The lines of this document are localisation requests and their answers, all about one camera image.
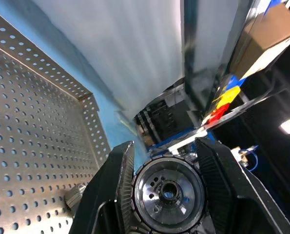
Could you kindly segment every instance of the blue cable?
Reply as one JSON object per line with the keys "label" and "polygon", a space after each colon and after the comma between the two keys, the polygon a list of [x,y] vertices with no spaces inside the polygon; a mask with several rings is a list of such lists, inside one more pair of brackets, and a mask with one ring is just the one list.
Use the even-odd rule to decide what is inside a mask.
{"label": "blue cable", "polygon": [[250,154],[254,155],[256,163],[255,163],[255,166],[252,169],[249,170],[249,172],[254,171],[257,168],[257,165],[258,165],[258,158],[257,158],[256,153],[253,150],[250,150],[250,151],[249,150],[239,150],[239,152],[241,152],[241,151],[249,152]]}

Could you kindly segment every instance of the yellow object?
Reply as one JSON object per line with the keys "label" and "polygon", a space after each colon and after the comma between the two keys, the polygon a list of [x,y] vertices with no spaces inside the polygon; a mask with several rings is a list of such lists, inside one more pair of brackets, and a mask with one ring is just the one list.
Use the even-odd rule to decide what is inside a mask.
{"label": "yellow object", "polygon": [[231,103],[235,97],[240,93],[240,87],[239,86],[235,86],[229,90],[226,91],[226,93],[224,93],[221,96],[221,100],[219,101],[219,103],[217,104],[217,109],[220,108],[221,106],[227,104],[227,103]]}

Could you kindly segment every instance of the perforated metal tray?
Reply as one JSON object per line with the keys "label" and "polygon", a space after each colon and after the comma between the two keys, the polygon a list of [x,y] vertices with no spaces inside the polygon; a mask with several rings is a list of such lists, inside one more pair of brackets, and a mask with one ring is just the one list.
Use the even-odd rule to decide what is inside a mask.
{"label": "perforated metal tray", "polygon": [[109,151],[93,94],[0,16],[0,234],[68,233]]}

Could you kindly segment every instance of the cardboard box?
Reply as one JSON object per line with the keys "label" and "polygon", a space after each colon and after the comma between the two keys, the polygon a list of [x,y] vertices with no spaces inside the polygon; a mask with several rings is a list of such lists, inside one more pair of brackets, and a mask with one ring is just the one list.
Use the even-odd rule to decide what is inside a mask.
{"label": "cardboard box", "polygon": [[245,27],[232,58],[230,71],[239,79],[264,69],[290,45],[290,10],[284,4],[270,8],[255,22]]}

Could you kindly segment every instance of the red object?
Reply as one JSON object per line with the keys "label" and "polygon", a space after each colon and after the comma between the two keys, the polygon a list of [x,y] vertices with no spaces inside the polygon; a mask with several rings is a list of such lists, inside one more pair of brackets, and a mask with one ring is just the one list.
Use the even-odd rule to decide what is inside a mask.
{"label": "red object", "polygon": [[221,106],[220,108],[214,110],[212,113],[211,113],[211,118],[209,119],[209,123],[212,123],[216,120],[219,120],[220,118],[222,118],[222,116],[224,115],[224,113],[228,110],[229,108],[229,103]]}

